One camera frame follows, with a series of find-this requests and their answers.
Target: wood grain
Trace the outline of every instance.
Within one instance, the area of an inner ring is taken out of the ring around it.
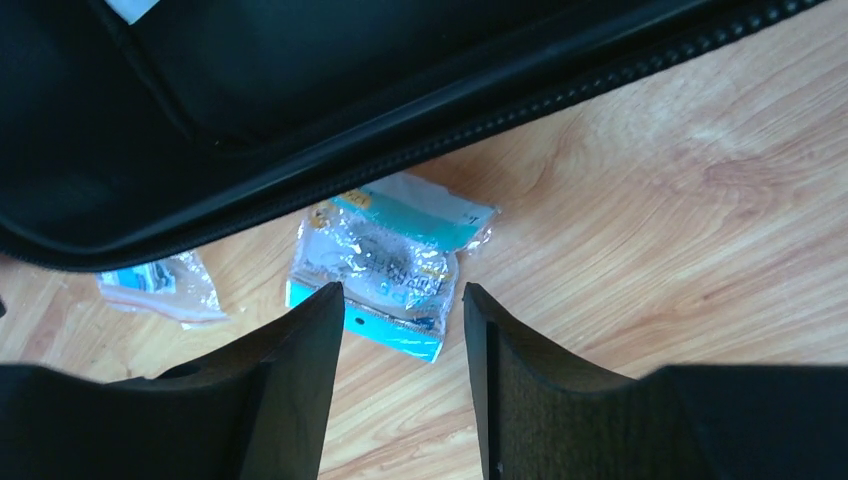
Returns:
[[[624,375],[848,361],[848,0],[415,169],[503,215],[463,259],[522,321]],[[231,324],[122,314],[0,263],[0,360],[156,375],[286,311],[299,215],[201,249]],[[321,478],[480,478],[461,308],[423,364],[345,336]]]

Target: black bag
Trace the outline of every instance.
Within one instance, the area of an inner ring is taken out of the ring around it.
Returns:
[[[158,259],[684,62],[817,0],[0,3],[0,252]]]

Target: zipper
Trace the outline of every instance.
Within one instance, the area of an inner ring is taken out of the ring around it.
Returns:
[[[0,246],[0,253],[46,268],[80,272],[114,270],[129,265],[155,261],[273,220],[281,216],[279,212],[292,212],[351,188],[359,187],[382,176],[574,106],[582,101],[597,97],[757,33],[824,1],[764,1],[758,5],[739,8],[723,15],[721,19],[692,28],[671,39],[661,41],[652,47],[597,68],[540,94],[514,102],[493,114],[478,117],[449,129],[435,138],[431,137],[400,152],[374,159],[350,171],[336,174],[319,183],[308,193],[265,201],[260,205],[249,207],[249,211],[239,214],[237,218],[226,224],[199,227],[193,232],[177,234],[165,246],[148,251],[145,255],[134,257],[133,262],[121,261],[120,258],[126,255],[118,254],[117,259],[99,262],[99,268],[92,269],[91,266],[84,263],[69,265],[61,260],[42,260],[31,255],[9,251],[8,248],[2,246]],[[48,253],[47,256],[55,257],[56,255]]]

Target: plastic bag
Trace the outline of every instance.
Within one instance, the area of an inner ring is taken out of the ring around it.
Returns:
[[[97,286],[113,308],[153,312],[184,328],[228,320],[218,292],[195,251],[97,275]]]
[[[456,252],[487,238],[497,209],[396,174],[309,209],[287,282],[296,306],[345,287],[345,328],[435,361],[459,278]]]

